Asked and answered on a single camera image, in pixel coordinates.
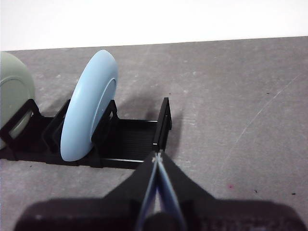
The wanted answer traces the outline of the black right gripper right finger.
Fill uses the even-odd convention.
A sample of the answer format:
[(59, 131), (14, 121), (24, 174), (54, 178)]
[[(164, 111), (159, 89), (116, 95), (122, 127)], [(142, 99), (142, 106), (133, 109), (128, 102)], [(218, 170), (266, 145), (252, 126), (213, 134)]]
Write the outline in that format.
[(290, 206), (262, 200), (218, 199), (190, 179), (164, 151), (159, 153), (163, 176), (169, 180), (189, 231), (306, 231)]

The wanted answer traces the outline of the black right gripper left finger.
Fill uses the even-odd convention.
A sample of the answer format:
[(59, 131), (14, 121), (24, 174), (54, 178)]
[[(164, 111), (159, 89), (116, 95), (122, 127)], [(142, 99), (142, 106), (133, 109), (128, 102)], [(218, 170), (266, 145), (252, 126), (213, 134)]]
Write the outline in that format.
[(104, 197), (56, 198), (28, 206), (16, 231), (134, 230), (154, 169), (155, 152)]

